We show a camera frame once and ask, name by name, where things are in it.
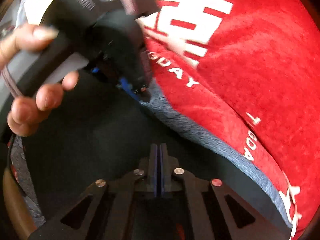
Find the black pants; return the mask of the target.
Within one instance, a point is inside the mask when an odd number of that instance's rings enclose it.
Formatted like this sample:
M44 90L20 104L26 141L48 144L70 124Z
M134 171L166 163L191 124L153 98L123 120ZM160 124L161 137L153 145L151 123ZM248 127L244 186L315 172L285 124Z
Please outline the black pants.
M137 168L139 160L149 155L152 144L165 143L169 155L200 178L184 163L189 153L199 152L198 144L163 124L124 91L100 83L84 71L62 105L22 142L46 219L93 181L118 179Z

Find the blue grey patterned bedsheet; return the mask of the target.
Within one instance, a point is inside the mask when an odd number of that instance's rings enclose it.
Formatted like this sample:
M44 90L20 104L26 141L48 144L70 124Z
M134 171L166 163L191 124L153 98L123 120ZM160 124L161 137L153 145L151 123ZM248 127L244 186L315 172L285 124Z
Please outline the blue grey patterned bedsheet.
M219 178L273 225L291 231L293 226L279 192L259 168L208 130L174 110L155 80L151 81L149 92L151 100L141 103L142 106L180 136L199 145L199 152L189 153L184 161L192 171L203 179Z

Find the red blanket with white print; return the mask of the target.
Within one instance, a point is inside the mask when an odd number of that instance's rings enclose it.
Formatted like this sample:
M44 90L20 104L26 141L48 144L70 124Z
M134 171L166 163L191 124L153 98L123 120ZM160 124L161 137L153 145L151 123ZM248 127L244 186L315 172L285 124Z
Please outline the red blanket with white print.
M171 107L272 182L319 239L319 29L300 0L156 0L139 20Z

